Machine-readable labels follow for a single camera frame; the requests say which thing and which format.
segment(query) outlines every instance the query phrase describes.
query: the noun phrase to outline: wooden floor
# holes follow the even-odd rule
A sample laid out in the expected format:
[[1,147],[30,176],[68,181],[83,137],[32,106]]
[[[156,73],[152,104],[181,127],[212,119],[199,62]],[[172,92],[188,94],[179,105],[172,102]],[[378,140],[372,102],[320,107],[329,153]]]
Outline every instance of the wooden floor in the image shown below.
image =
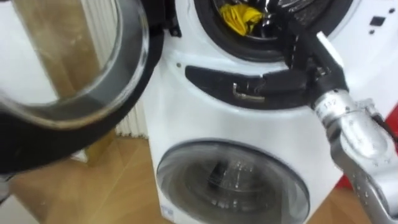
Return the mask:
[[[160,216],[148,143],[113,142],[95,167],[65,160],[18,175],[11,184],[45,224],[167,224]],[[366,224],[353,194],[336,190],[310,224]]]

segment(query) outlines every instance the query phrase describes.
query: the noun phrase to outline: stacked washing machine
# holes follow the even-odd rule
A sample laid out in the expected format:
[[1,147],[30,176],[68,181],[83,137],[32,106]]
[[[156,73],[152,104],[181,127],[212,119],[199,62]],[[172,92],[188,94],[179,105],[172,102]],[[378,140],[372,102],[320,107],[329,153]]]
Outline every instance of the stacked washing machine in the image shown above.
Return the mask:
[[[264,2],[175,0],[178,30],[166,34],[143,96],[160,207],[171,222],[304,223],[342,175],[303,80],[270,75],[286,69],[272,24],[243,37],[217,11]],[[280,4],[328,36],[351,94],[372,98],[386,116],[397,101],[398,1]]]

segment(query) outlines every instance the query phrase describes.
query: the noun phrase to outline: lower washing machine door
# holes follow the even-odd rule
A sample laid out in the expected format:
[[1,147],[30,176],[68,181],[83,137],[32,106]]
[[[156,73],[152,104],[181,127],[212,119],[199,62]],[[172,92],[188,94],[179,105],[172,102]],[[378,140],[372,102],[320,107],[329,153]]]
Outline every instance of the lower washing machine door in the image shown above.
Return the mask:
[[0,174],[92,144],[160,59],[164,0],[0,1]]
[[306,185],[290,167],[237,142],[175,146],[156,177],[177,208],[205,223],[303,223],[310,210]]

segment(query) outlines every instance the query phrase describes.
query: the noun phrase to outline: white wall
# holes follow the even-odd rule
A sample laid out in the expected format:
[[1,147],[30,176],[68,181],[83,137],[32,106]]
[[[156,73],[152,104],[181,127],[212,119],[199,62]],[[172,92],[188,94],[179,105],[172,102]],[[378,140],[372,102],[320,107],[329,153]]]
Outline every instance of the white wall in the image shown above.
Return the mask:
[[0,2],[0,90],[21,103],[57,99],[12,2]]

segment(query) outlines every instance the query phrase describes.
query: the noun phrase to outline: red object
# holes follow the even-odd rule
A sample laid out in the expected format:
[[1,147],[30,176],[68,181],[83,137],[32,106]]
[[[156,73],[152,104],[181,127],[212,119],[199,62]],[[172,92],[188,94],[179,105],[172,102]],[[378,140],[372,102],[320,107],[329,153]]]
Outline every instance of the red object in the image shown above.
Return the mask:
[[[390,126],[392,131],[398,136],[398,105],[394,108],[391,114],[386,119],[386,123]],[[337,183],[336,188],[348,188],[352,189],[352,186],[347,177],[342,177]]]

